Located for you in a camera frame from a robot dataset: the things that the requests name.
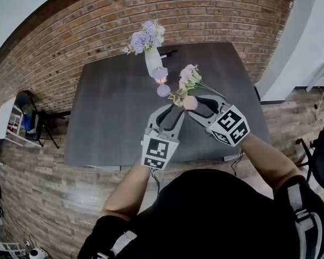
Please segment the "white ceramic vase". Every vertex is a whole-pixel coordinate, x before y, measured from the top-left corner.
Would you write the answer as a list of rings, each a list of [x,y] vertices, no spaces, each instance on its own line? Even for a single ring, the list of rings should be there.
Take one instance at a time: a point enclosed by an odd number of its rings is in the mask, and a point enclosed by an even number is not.
[[[150,77],[153,71],[163,67],[160,53],[156,47],[145,50],[145,63]]]

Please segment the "white round robot toy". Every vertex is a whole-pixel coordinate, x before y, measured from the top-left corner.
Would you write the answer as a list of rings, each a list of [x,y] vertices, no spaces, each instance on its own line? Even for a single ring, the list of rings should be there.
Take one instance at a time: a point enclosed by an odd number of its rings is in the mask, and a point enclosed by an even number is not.
[[[48,253],[40,247],[33,248],[29,252],[29,259],[47,259]]]

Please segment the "person's right forearm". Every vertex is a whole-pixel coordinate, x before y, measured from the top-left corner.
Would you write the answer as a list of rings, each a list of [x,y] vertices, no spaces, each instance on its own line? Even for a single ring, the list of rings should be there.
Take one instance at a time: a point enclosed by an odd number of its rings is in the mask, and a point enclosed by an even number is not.
[[[288,157],[252,133],[240,142],[240,147],[274,194],[287,180],[302,175]]]

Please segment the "person's left forearm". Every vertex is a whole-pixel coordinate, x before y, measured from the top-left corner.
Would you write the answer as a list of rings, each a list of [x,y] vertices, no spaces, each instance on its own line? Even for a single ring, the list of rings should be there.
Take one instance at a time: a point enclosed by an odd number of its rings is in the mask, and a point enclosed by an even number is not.
[[[105,201],[101,216],[116,216],[125,221],[134,218],[143,202],[150,174],[139,158]]]

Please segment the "purple lantern lamp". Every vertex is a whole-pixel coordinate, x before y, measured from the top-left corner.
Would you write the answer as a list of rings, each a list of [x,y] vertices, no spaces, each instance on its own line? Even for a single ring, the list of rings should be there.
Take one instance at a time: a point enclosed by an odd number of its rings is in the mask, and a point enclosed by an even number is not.
[[[171,92],[170,87],[166,85],[167,76],[168,76],[168,70],[165,67],[158,67],[152,71],[151,77],[159,85],[157,88],[157,94],[160,97],[167,97]]]

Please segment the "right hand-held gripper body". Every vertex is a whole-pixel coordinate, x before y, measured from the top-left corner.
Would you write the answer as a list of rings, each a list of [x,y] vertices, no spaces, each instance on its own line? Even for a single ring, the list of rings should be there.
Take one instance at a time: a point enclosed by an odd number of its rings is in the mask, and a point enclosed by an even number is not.
[[[235,147],[250,133],[245,116],[234,105],[224,113],[218,114],[206,130],[214,136],[216,141],[231,147]]]

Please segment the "white shelf rack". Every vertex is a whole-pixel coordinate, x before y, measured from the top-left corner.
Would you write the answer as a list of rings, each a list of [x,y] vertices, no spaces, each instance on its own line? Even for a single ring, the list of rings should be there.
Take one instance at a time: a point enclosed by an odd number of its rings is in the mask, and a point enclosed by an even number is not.
[[[15,105],[16,97],[6,101],[0,107],[0,140],[7,140],[21,147],[33,145],[42,148],[42,145],[21,136],[24,113]]]

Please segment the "small pink round object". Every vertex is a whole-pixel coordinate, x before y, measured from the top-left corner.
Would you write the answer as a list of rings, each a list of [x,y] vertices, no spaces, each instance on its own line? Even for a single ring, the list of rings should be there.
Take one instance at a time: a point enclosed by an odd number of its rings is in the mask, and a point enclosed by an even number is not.
[[[187,111],[194,111],[198,107],[198,101],[194,96],[186,96],[183,100],[183,107]]]

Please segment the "black folding chair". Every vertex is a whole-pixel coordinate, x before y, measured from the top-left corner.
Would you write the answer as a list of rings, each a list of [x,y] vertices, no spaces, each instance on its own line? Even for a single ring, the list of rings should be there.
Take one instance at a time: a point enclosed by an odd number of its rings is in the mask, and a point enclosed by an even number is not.
[[[43,146],[40,140],[42,131],[45,130],[48,138],[44,138],[44,140],[51,140],[55,147],[59,149],[59,146],[55,142],[50,130],[48,129],[48,123],[52,119],[65,119],[65,117],[71,114],[71,111],[63,111],[51,114],[48,114],[42,110],[40,111],[37,109],[32,94],[29,91],[19,92],[16,96],[15,105],[23,111],[24,115],[27,114],[31,117],[31,130],[26,131],[24,129],[24,137]]]

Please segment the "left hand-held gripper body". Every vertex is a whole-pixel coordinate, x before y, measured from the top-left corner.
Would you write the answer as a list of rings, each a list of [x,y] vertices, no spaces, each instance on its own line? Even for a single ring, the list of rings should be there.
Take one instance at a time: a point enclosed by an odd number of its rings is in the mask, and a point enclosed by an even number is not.
[[[145,128],[141,164],[152,169],[164,169],[179,146],[178,138],[162,138],[160,130]]]

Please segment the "purple artificial flower bouquet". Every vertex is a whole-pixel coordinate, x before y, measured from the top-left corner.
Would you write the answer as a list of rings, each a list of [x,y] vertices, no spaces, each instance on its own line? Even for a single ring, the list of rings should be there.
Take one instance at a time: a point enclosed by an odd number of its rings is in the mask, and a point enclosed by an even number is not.
[[[141,24],[141,30],[134,32],[130,43],[122,47],[122,53],[135,55],[153,48],[161,47],[164,42],[165,28],[157,20],[145,21]]]

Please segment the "loose pink flower bouquet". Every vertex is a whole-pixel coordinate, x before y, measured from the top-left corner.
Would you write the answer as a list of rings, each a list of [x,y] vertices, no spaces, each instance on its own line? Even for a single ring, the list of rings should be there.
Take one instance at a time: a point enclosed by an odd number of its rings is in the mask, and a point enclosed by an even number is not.
[[[202,76],[199,74],[198,65],[188,64],[185,68],[180,71],[179,89],[175,92],[171,92],[168,96],[170,100],[178,107],[183,107],[183,100],[189,95],[189,91],[197,88],[206,89],[212,93],[221,96],[225,100],[227,99],[224,95],[218,91],[210,88],[203,82]]]

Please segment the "person's black shirt torso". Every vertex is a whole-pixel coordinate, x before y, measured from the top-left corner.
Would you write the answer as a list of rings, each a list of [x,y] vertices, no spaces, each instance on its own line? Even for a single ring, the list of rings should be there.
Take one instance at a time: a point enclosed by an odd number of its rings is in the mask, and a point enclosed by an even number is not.
[[[287,180],[270,199],[215,169],[182,173],[130,221],[103,216],[77,259],[299,259],[299,220],[287,189],[298,185],[306,218],[322,225],[324,202],[305,178]]]

